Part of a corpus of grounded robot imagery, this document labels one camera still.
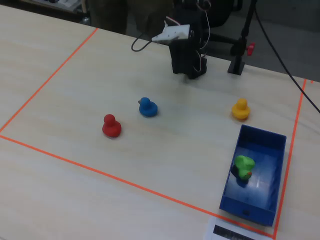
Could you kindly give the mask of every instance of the wooden table surface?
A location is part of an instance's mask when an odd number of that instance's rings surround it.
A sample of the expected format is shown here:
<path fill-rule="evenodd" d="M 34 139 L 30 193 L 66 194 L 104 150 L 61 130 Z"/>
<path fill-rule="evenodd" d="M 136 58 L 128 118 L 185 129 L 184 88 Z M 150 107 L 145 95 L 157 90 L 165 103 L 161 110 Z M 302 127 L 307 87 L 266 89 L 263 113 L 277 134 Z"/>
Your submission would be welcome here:
<path fill-rule="evenodd" d="M 232 75 L 207 57 L 191 81 L 172 73 L 166 46 L 135 53 L 128 36 L 0 13 L 10 20 L 0 24 L 0 237 L 200 240 L 214 216 L 279 240 L 319 239 L 319 115 L 287 75 L 247 65 Z M 296 80 L 320 105 L 319 83 Z M 141 97 L 157 117 L 140 115 Z M 287 136 L 273 227 L 219 209 L 241 97 L 246 125 Z M 106 114 L 122 124 L 117 139 L 102 133 Z"/>

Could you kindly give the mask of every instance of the duck body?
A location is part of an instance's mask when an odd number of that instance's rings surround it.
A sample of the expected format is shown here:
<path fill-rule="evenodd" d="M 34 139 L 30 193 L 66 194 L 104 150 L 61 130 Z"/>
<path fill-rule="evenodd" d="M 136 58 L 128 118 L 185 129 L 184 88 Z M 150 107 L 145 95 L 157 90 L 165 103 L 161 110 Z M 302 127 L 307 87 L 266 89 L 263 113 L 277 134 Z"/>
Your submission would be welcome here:
<path fill-rule="evenodd" d="M 113 115 L 108 114 L 104 117 L 102 132 L 110 138 L 116 138 L 121 133 L 121 124 Z"/>
<path fill-rule="evenodd" d="M 244 98 L 240 98 L 232 107 L 232 115 L 238 120 L 246 120 L 250 114 L 250 107 Z"/>
<path fill-rule="evenodd" d="M 238 176 L 241 180 L 248 180 L 252 176 L 251 170 L 255 167 L 255 161 L 247 156 L 237 156 L 234 164 L 238 169 Z"/>
<path fill-rule="evenodd" d="M 143 97 L 139 101 L 139 112 L 145 117 L 154 117 L 158 113 L 158 106 L 150 101 L 149 98 Z"/>

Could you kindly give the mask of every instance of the duck head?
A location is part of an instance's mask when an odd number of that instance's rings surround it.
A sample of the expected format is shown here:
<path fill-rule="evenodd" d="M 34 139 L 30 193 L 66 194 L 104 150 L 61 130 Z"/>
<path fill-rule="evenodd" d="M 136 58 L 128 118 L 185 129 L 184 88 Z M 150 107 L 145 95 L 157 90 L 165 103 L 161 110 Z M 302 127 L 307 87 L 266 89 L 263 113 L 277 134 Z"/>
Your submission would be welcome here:
<path fill-rule="evenodd" d="M 140 104 L 140 106 L 142 108 L 147 109 L 150 106 L 150 99 L 147 97 L 143 97 L 143 98 L 141 98 L 140 101 L 138 101 L 138 103 Z"/>

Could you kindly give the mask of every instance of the cable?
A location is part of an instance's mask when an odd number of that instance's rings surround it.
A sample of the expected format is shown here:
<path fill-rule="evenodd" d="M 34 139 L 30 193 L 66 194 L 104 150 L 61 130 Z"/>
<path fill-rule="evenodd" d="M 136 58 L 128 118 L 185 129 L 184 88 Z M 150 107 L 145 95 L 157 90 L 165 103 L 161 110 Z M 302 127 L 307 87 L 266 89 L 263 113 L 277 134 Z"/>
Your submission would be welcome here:
<path fill-rule="evenodd" d="M 208 28 L 209 28 L 208 40 L 205 42 L 205 45 L 204 45 L 203 47 L 201 47 L 201 48 L 200 48 L 200 50 L 201 50 L 201 49 L 204 49 L 204 48 L 208 45 L 208 42 L 209 42 L 209 40 L 210 40 L 211 30 L 210 30 L 210 23 L 209 23 L 209 18 L 208 18 L 207 11 L 206 11 L 206 10 L 204 10 L 204 9 L 202 9 L 202 8 L 198 5 L 198 3 L 197 3 L 196 5 L 197 5 L 197 7 L 198 7 L 201 11 L 203 11 L 203 12 L 205 13 L 206 20 L 207 20 L 207 22 L 208 22 Z"/>
<path fill-rule="evenodd" d="M 197 70 L 196 68 L 195 68 L 195 66 L 193 66 L 193 68 L 194 68 L 194 70 L 197 72 L 197 73 L 200 73 L 201 72 L 201 70 L 202 70 L 202 59 L 201 59 L 201 55 L 200 55 L 200 53 L 197 51 L 197 50 L 195 50 L 196 51 L 196 53 L 199 55 L 199 60 L 200 60 L 200 70 Z"/>
<path fill-rule="evenodd" d="M 150 43 L 152 43 L 152 41 L 150 40 L 146 45 L 144 45 L 142 48 L 140 48 L 140 49 L 138 49 L 138 50 L 135 50 L 134 49 L 134 45 L 136 44 L 136 42 L 142 37 L 144 35 L 144 33 L 141 33 L 141 35 L 140 36 L 138 36 L 135 40 L 134 40 L 134 42 L 132 43 L 132 45 L 131 45 L 131 50 L 132 51 L 134 51 L 134 52 L 141 52 L 143 49 L 145 49 Z"/>
<path fill-rule="evenodd" d="M 173 18 L 166 16 L 166 19 L 170 20 L 171 22 L 175 23 L 176 25 L 180 26 L 181 24 L 179 22 L 177 22 L 176 20 L 174 20 Z"/>
<path fill-rule="evenodd" d="M 270 41 L 266 31 L 265 31 L 265 28 L 262 26 L 262 23 L 260 21 L 260 18 L 258 16 L 258 13 L 257 13 L 257 9 L 254 8 L 254 13 L 255 13 L 255 16 L 256 16 L 256 19 L 260 25 L 260 28 L 266 38 L 266 40 L 268 41 L 270 47 L 272 48 L 272 50 L 274 51 L 276 57 L 279 59 L 282 67 L 284 68 L 284 70 L 286 71 L 286 73 L 289 75 L 289 77 L 292 79 L 292 81 L 295 83 L 295 85 L 299 88 L 299 90 L 303 93 L 303 95 L 305 96 L 306 99 L 308 99 L 308 101 L 312 104 L 312 106 L 318 111 L 318 113 L 320 113 L 320 109 L 314 104 L 313 101 L 311 101 L 311 99 L 308 97 L 308 95 L 305 93 L 305 91 L 299 86 L 299 84 L 297 83 L 297 81 L 294 79 L 294 77 L 291 75 L 291 73 L 289 72 L 289 70 L 287 69 L 286 65 L 284 64 L 284 62 L 282 61 L 280 55 L 278 54 L 277 50 L 275 49 L 274 45 L 272 44 L 272 42 Z"/>

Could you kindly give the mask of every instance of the blue tray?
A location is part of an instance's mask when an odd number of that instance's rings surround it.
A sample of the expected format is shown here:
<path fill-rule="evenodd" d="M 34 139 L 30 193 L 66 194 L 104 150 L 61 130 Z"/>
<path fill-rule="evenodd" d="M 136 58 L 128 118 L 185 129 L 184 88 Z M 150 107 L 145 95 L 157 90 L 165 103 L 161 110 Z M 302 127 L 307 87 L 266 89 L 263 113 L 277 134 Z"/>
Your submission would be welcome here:
<path fill-rule="evenodd" d="M 249 221 L 272 226 L 276 216 L 287 137 L 242 125 L 226 179 L 220 209 Z M 251 178 L 238 178 L 235 157 L 255 161 Z"/>

